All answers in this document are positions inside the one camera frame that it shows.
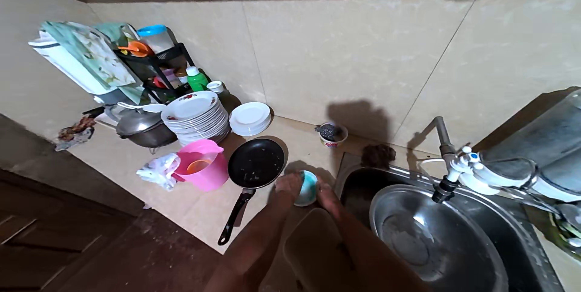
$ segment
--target black dish rack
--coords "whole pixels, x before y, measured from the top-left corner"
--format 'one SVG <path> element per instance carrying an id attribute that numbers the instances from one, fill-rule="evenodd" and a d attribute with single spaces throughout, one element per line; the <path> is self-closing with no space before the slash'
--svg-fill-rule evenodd
<path id="1" fill-rule="evenodd" d="M 159 54 L 155 54 L 153 56 L 137 57 L 137 56 L 133 56 L 131 54 L 125 55 L 124 53 L 122 53 L 119 50 L 115 50 L 115 54 L 125 63 L 125 65 L 127 65 L 127 67 L 129 67 L 134 72 L 136 72 L 136 71 L 131 66 L 132 62 L 141 63 L 144 65 L 149 65 L 153 68 L 153 70 L 156 72 L 156 74 L 159 76 L 159 78 L 161 78 L 161 80 L 164 82 L 167 89 L 166 88 L 158 88 L 158 87 L 149 85 L 147 83 L 147 80 L 143 80 L 142 78 L 140 78 L 140 79 L 142 79 L 142 81 L 143 81 L 143 88 L 145 89 L 145 91 L 147 91 L 148 94 L 156 102 L 164 103 L 159 99 L 159 97 L 155 93 L 153 93 L 154 91 L 157 91 L 159 93 L 168 93 L 169 92 L 171 95 L 173 95 L 174 98 L 181 97 L 181 96 L 191 92 L 191 88 L 190 88 L 189 84 L 187 84 L 187 83 L 184 83 L 177 88 L 173 88 L 171 86 L 170 81 L 167 79 L 165 74 L 163 74 L 163 72 L 160 68 L 160 65 L 165 64 L 168 61 L 175 59 L 175 58 L 178 58 L 182 55 L 185 57 L 189 66 L 195 66 L 192 58 L 189 56 L 189 53 L 185 49 L 185 46 L 183 43 L 177 43 L 173 47 L 171 47 L 170 49 L 165 50 L 163 52 L 160 52 Z"/>

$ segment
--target pink plastic jug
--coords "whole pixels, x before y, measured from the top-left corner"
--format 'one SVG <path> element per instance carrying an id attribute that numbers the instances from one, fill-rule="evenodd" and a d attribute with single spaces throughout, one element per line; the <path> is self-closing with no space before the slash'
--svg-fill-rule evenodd
<path id="1" fill-rule="evenodd" d="M 228 180 L 228 162 L 223 151 L 224 149 L 212 140 L 194 141 L 178 151 L 180 163 L 174 174 L 192 182 L 202 191 L 215 190 Z"/>

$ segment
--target frying pan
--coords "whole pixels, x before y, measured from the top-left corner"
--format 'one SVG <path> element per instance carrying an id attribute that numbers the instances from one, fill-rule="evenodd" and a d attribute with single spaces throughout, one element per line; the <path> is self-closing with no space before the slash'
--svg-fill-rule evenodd
<path id="1" fill-rule="evenodd" d="M 282 147 L 269 139 L 254 139 L 238 147 L 228 162 L 228 175 L 232 182 L 242 187 L 242 193 L 234 204 L 218 245 L 230 240 L 238 213 L 252 198 L 256 189 L 271 184 L 281 174 L 285 163 Z"/>

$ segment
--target hand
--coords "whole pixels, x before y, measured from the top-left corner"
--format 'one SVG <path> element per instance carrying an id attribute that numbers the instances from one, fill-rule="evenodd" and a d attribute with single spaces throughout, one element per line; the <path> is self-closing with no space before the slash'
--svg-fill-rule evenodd
<path id="1" fill-rule="evenodd" d="M 274 191 L 288 192 L 292 195 L 293 201 L 299 196 L 300 188 L 303 186 L 303 178 L 298 173 L 291 173 L 279 177 L 275 183 Z"/>
<path id="2" fill-rule="evenodd" d="M 343 207 L 330 185 L 319 176 L 317 176 L 317 201 L 334 216 Z"/>

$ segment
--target person's arm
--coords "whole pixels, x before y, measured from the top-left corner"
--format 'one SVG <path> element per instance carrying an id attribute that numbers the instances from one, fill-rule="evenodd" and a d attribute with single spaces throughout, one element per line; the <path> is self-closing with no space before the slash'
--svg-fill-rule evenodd
<path id="1" fill-rule="evenodd" d="M 302 180 L 298 174 L 277 179 L 275 194 L 232 241 L 205 292 L 257 291 L 280 242 L 282 227 Z"/>
<path id="2" fill-rule="evenodd" d="M 317 181 L 317 200 L 329 212 L 368 291 L 430 291 L 389 247 L 345 210 L 329 184 Z"/>

